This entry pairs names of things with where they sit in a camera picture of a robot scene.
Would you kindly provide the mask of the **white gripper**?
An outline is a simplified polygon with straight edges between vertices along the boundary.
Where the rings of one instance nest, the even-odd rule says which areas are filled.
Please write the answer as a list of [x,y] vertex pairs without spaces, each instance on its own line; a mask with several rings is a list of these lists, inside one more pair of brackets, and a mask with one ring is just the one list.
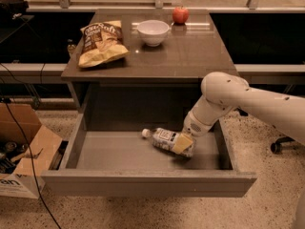
[[193,139],[189,136],[203,136],[211,128],[213,124],[203,123],[198,120],[192,111],[189,111],[183,122],[182,132],[173,145],[172,151],[178,155],[190,154],[193,150]]

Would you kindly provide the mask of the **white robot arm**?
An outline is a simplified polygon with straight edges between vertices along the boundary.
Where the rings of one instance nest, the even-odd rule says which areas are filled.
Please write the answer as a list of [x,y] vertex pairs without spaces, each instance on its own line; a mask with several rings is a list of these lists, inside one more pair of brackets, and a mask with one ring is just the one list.
[[205,100],[239,107],[249,116],[224,119],[240,171],[257,175],[244,198],[198,198],[186,229],[305,229],[304,99],[249,87],[211,73]]

